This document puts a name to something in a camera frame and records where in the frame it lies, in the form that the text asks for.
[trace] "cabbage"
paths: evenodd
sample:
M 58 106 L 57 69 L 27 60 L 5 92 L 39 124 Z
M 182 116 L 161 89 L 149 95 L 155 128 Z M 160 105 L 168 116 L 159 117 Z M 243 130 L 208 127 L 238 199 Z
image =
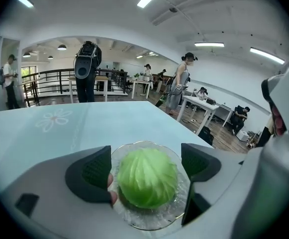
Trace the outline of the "cabbage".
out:
M 140 148 L 120 163 L 118 184 L 126 199 L 140 208 L 152 209 L 170 201 L 178 185 L 176 164 L 157 149 Z

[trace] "glass plate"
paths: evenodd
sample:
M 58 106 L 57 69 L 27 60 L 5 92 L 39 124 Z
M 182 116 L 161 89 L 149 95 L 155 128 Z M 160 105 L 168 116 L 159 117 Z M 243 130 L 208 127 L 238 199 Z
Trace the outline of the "glass plate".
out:
M 118 184 L 117 175 L 120 167 L 120 161 L 129 152 L 137 150 L 138 148 L 154 148 L 166 153 L 178 169 L 178 187 L 173 199 L 156 208 L 156 209 L 142 209 L 129 203 L 123 196 Z M 123 145 L 115 150 L 111 155 L 113 175 L 113 183 L 108 190 L 113 190 L 118 193 L 118 200 L 113 205 L 113 208 L 134 228 L 154 231 L 163 229 L 172 224 L 176 219 L 184 214 L 185 205 L 188 197 L 190 180 L 181 164 L 179 156 L 167 147 L 157 145 L 153 142 L 141 141 L 133 144 Z

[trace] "wooden floor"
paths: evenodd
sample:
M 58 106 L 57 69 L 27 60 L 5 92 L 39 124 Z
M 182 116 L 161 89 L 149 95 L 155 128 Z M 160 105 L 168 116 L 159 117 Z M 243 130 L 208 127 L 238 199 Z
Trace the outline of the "wooden floor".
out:
M 142 88 L 139 86 L 137 91 L 134 94 L 134 100 L 133 101 L 146 101 L 145 97 L 141 96 Z M 153 103 L 157 102 L 157 100 L 161 97 L 161 94 L 157 94 L 155 91 L 150 91 L 148 101 Z M 104 102 L 103 96 L 95 96 L 96 102 Z M 108 102 L 114 102 L 114 101 L 132 101 L 131 100 L 131 93 L 129 96 L 108 96 Z M 57 104 L 69 104 L 70 103 L 70 97 L 56 97 L 56 98 L 44 98 L 40 100 L 40 105 L 57 105 Z M 78 103 L 78 98 L 74 97 L 74 103 Z M 161 110 L 165 111 L 165 105 L 162 105 L 160 107 Z M 177 108 L 175 111 L 174 116 L 172 116 L 175 120 L 177 118 L 177 115 L 180 111 L 180 107 Z M 200 123 L 202 122 L 204 118 L 204 110 L 196 111 L 194 114 L 193 119 L 196 120 L 195 123 L 183 122 L 183 119 L 188 119 L 191 115 L 192 109 L 191 108 L 185 108 L 185 112 L 182 117 L 181 124 L 187 127 L 191 131 L 197 131 Z M 247 153 L 249 149 L 246 147 L 246 143 L 240 141 L 236 136 L 232 135 L 231 132 L 228 130 L 229 125 L 226 124 L 225 127 L 222 127 L 223 121 L 220 123 L 215 123 L 213 121 L 209 124 L 209 129 L 211 130 L 211 134 L 214 136 L 213 140 L 213 147 L 222 149 L 222 150 L 228 150 L 233 151 L 236 153 Z

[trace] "white box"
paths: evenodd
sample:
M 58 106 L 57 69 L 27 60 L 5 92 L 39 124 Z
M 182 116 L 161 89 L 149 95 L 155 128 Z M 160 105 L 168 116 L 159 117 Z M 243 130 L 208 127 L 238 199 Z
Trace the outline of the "white box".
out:
M 237 138 L 240 139 L 241 141 L 247 141 L 249 135 L 245 132 L 245 131 L 242 131 L 240 130 L 238 133 L 237 133 Z

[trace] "laptop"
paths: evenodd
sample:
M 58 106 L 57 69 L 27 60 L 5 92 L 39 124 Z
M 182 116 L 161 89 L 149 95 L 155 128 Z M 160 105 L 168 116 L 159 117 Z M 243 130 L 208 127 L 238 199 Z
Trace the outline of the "laptop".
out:
M 215 100 L 209 99 L 209 98 L 206 99 L 206 102 L 207 102 L 208 104 L 210 104 L 210 105 L 215 105 L 215 104 L 216 104 L 216 101 L 215 101 Z

